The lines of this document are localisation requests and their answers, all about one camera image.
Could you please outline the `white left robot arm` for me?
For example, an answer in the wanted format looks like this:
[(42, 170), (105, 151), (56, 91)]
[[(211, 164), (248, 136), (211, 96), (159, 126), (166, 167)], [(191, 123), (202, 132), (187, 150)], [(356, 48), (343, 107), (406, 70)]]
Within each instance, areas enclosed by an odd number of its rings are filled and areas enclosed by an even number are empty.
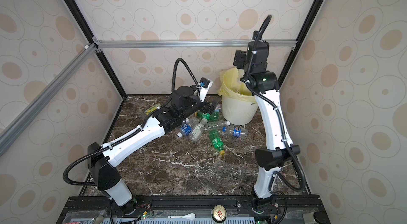
[[(176, 87), (178, 65), (182, 63), (194, 81), (192, 86)], [(186, 61), (178, 58), (174, 63), (171, 96), (155, 111), (147, 115), (143, 123), (125, 135), (103, 145), (90, 145), (87, 155), (75, 160), (63, 172), (63, 180), (70, 185), (92, 186), (103, 192), (117, 206), (123, 207), (133, 199), (116, 167), (128, 156), (149, 142), (181, 127), (184, 121), (197, 111), (214, 112), (215, 105), (205, 98), (213, 81), (205, 77), (197, 80)], [(71, 180), (69, 172), (87, 161), (93, 182)]]

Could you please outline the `clear bottle blue label small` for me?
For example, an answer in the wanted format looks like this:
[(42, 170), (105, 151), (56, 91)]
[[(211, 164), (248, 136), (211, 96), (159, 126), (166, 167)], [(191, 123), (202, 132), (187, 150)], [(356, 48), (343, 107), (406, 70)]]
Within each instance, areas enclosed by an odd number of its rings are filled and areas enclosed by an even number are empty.
[(178, 131), (179, 132), (177, 133), (177, 136), (179, 138), (181, 138), (181, 137), (190, 135), (192, 132), (192, 127), (191, 127), (191, 125), (189, 125), (188, 123), (185, 122), (179, 127)]

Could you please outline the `clear bottle grey cap tall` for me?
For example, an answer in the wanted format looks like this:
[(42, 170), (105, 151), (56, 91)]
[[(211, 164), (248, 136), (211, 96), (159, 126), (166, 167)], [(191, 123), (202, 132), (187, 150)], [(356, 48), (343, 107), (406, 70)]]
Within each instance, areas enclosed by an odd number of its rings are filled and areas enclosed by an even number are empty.
[(191, 134), (189, 135), (189, 139), (193, 142), (197, 142), (202, 135), (205, 125), (207, 124), (208, 120), (206, 118), (202, 118), (199, 123), (194, 127)]

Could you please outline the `clear Pepsi bottle blue label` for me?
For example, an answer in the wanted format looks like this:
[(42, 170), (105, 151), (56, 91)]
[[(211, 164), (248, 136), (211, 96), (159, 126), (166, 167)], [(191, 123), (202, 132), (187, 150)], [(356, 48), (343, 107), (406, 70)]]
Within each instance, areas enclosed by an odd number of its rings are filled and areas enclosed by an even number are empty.
[(233, 125), (229, 125), (227, 127), (223, 127), (221, 129), (221, 132), (223, 132), (226, 135), (235, 137), (235, 138), (240, 138), (240, 139), (245, 139), (248, 136), (248, 130), (242, 127), (235, 127)]

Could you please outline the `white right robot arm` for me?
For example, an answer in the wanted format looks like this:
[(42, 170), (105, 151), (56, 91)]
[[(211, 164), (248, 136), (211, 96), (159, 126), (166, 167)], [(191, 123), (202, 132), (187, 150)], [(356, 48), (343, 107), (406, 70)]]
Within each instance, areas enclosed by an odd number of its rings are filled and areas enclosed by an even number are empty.
[[(274, 72), (267, 70), (269, 43), (263, 34), (272, 20), (266, 16), (260, 29), (255, 31), (245, 51), (237, 50), (234, 66), (244, 71), (241, 82), (245, 84), (259, 106), (266, 132), (266, 148), (255, 150), (255, 159), (259, 165), (259, 173), (252, 190), (251, 206), (256, 212), (262, 211), (277, 192), (273, 184), (278, 177), (283, 184), (295, 192), (306, 189), (305, 173), (297, 158), (300, 147), (293, 143), (284, 120), (280, 103), (280, 86)], [(281, 174), (281, 167), (291, 160), (300, 177), (299, 185), (290, 184)]]

